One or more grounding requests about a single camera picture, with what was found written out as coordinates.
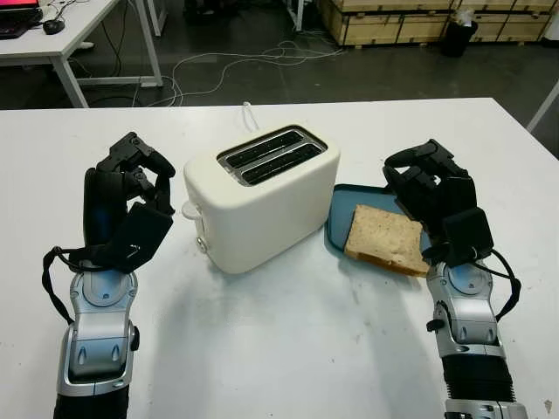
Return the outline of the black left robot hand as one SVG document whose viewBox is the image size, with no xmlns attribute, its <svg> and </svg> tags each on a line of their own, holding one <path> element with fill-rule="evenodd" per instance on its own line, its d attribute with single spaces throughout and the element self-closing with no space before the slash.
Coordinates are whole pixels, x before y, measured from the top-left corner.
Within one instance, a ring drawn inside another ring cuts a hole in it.
<svg viewBox="0 0 559 419">
<path fill-rule="evenodd" d="M 170 179 L 175 174 L 170 162 L 136 133 L 118 140 L 85 174 L 85 245 L 158 247 L 172 224 Z"/>
</svg>

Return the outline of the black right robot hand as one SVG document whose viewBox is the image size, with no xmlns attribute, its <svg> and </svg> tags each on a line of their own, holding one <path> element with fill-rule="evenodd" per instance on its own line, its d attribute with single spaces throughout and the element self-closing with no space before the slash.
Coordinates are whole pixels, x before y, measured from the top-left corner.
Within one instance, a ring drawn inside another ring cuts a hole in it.
<svg viewBox="0 0 559 419">
<path fill-rule="evenodd" d="M 447 217 L 477 206 L 472 177 L 433 139 L 388 157 L 383 174 L 399 208 L 424 226 L 433 243 L 446 239 Z"/>
</svg>

